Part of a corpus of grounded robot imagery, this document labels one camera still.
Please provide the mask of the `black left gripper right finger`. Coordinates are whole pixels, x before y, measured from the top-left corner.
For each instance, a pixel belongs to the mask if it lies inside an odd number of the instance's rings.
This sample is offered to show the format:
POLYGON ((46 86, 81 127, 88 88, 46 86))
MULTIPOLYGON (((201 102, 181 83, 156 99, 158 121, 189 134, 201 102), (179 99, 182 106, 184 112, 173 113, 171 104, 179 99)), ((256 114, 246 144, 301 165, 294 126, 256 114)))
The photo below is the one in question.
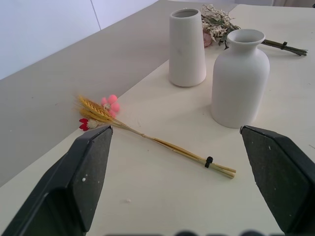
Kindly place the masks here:
POLYGON ((315 236, 315 163, 288 137, 240 128, 255 183, 281 231, 315 236))

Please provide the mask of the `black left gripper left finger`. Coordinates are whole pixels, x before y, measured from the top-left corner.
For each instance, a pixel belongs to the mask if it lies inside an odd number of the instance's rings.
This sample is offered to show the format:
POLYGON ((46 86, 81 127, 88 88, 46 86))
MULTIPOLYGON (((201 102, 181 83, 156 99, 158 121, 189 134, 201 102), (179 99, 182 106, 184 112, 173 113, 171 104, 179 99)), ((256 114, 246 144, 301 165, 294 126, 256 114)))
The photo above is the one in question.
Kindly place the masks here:
POLYGON ((41 177, 1 236, 86 236, 103 189, 113 135, 104 126, 79 136, 41 177))

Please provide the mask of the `white flared-neck bottle vase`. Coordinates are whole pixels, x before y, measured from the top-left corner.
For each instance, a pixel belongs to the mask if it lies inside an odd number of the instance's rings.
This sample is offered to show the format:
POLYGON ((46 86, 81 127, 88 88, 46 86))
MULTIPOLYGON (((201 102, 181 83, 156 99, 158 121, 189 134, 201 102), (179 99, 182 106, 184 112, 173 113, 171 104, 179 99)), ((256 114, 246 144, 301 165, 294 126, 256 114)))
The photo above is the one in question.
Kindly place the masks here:
POLYGON ((270 73, 269 59, 258 48, 264 39, 255 29, 228 34, 228 48, 213 69, 211 114, 217 123, 239 128, 255 120, 270 73))

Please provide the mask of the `tall tapered white vase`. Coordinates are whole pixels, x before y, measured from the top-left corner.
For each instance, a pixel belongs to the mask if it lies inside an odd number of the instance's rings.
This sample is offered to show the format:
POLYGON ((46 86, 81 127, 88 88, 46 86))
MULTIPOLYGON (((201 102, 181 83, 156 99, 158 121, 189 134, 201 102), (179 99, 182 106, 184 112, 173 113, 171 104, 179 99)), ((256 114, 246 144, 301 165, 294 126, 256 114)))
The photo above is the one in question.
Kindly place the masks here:
POLYGON ((180 87, 202 83, 206 78, 206 62, 199 10, 171 13, 169 44, 169 81, 180 87))

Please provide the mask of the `yellow wheat dried flower bunch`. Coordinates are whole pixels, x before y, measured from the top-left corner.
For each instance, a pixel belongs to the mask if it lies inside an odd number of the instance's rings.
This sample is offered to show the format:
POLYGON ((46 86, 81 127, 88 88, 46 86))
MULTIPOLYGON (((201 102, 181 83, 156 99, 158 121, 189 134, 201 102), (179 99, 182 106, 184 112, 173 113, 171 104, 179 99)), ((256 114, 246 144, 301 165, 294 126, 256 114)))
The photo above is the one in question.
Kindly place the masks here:
POLYGON ((120 107, 117 102, 117 97, 114 95, 111 95, 109 98, 106 97, 103 98, 100 104, 97 104, 92 100, 80 95, 77 96, 77 101, 80 106, 79 112, 82 116, 82 118, 79 120, 79 122, 81 123, 79 128, 83 131, 96 129, 99 126, 105 124, 111 125, 116 128, 127 130, 131 133, 148 139, 154 143, 157 143, 181 156, 184 156, 186 158, 189 158, 193 161, 202 164, 207 169, 216 170, 229 178, 235 177, 236 174, 235 169, 214 163, 213 158, 210 156, 204 159, 188 150, 185 150, 184 148, 181 148, 164 140, 150 137, 148 135, 140 133, 134 130, 133 128, 129 127, 128 125, 124 124, 123 122, 119 121, 118 119, 116 119, 115 115, 119 112, 120 107))

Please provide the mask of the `white and green flower bunch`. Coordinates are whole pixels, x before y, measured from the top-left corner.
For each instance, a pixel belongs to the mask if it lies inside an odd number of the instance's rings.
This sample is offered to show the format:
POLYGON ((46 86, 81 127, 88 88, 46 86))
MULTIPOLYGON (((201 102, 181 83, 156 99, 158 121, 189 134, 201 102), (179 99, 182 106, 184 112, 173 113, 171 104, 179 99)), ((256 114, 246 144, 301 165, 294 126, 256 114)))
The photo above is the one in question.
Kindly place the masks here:
MULTIPOLYGON (((224 44, 228 49, 227 36, 230 32, 239 30, 240 27, 231 23, 232 18, 223 10, 215 9, 212 4, 203 5, 201 8, 201 21, 204 33, 204 47, 209 47, 213 42, 224 44)), ((308 51, 290 47, 287 42, 279 43, 265 39, 261 44, 294 53, 298 56, 307 56, 308 51)))

